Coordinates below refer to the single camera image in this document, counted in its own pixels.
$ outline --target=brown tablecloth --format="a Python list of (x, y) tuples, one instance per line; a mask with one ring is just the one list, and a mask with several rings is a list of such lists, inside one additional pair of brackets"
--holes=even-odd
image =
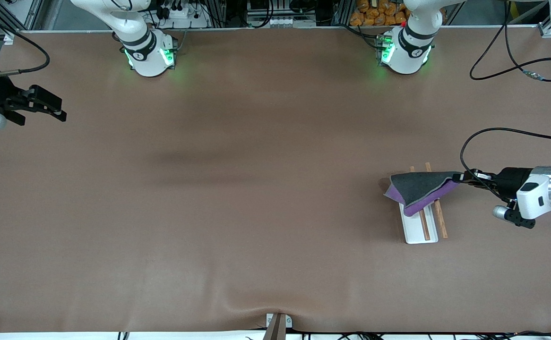
[[(411, 76), (345, 30), (193, 32), (152, 79), (109, 34), (31, 35), (51, 65), (12, 80), (69, 116), (0, 131), (0, 332), (251, 329), (278, 311), (314, 332), (551, 331), (551, 213), (518, 228), (460, 187), (450, 238), (406, 245), (383, 196), (411, 165), (461, 170), (478, 129), (551, 134), (551, 84), (469, 79), (494, 32), (442, 30)], [(510, 37), (520, 62), (551, 56), (535, 28)], [(0, 55), (40, 62), (20, 39)], [(510, 65), (500, 41), (476, 74)], [(551, 141), (490, 133), (466, 161), (551, 165)]]

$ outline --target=green led light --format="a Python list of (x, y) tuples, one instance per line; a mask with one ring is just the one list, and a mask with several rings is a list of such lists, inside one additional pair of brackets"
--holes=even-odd
[(393, 55), (393, 52), (395, 52), (395, 44), (390, 43), (390, 45), (387, 47), (387, 49), (383, 52), (383, 62), (390, 62), (391, 56)]
[(423, 64), (429, 60), (429, 52), (431, 52), (431, 46), (429, 46), (429, 49), (425, 52), (425, 58), (422, 60)]
[(167, 65), (172, 65), (172, 52), (170, 50), (160, 49), (160, 54), (162, 55), (164, 62)]
[(129, 52), (124, 50), (124, 54), (126, 54), (126, 58), (129, 60), (129, 65), (133, 67), (133, 60), (131, 60)]

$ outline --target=white tray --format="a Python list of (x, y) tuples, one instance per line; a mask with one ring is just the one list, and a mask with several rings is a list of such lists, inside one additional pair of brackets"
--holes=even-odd
[(416, 245), (417, 243), (435, 243), (439, 241), (437, 236), (437, 228), (435, 228), (435, 218), (433, 217), (433, 209), (431, 204), (424, 208), (425, 218), (427, 220), (427, 228), (429, 230), (429, 241), (425, 240), (422, 232), (422, 222), (420, 213), (415, 213), (411, 217), (404, 215), (404, 206), (399, 203), (399, 212), (401, 213), (401, 222), (404, 225), (405, 242), (408, 245)]

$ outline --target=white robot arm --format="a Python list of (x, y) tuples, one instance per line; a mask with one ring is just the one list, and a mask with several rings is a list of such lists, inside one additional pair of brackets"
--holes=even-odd
[(38, 85), (23, 90), (13, 85), (9, 77), (0, 77), (0, 129), (7, 121), (25, 125), (26, 117), (18, 111), (42, 112), (65, 122), (68, 114), (61, 109), (61, 98)]
[(392, 36), (392, 43), (383, 52), (381, 62), (393, 71), (409, 75), (427, 62), (433, 37), (442, 24), (442, 7), (458, 4), (463, 0), (405, 0), (412, 15), (404, 27), (398, 26), (385, 33)]
[(498, 193), (508, 204), (496, 206), (493, 215), (516, 226), (534, 228), (535, 218), (551, 211), (551, 166), (504, 168), (498, 174), (474, 169), (455, 181), (481, 188), (485, 184)]
[(174, 67), (176, 39), (160, 30), (150, 30), (138, 12), (149, 7), (151, 0), (71, 1), (114, 30), (124, 45), (130, 66), (140, 75), (154, 77)]

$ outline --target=chopstick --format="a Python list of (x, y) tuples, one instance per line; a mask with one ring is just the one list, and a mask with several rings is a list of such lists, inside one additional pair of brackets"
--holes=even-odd
[[(410, 166), (410, 172), (415, 172), (413, 166)], [(418, 212), (421, 216), (421, 223), (422, 223), (422, 233), (425, 236), (425, 241), (431, 241), (431, 236), (429, 236), (429, 228), (427, 227), (427, 217), (425, 217), (425, 211), (421, 210)]]
[[(425, 168), (427, 168), (427, 172), (432, 172), (431, 163), (429, 162), (425, 163)], [(444, 238), (448, 238), (448, 231), (446, 230), (446, 222), (444, 222), (444, 213), (441, 210), (441, 203), (439, 202), (439, 200), (435, 200), (435, 215), (437, 215), (437, 224), (439, 224), (439, 228), (441, 229), (441, 235)]]

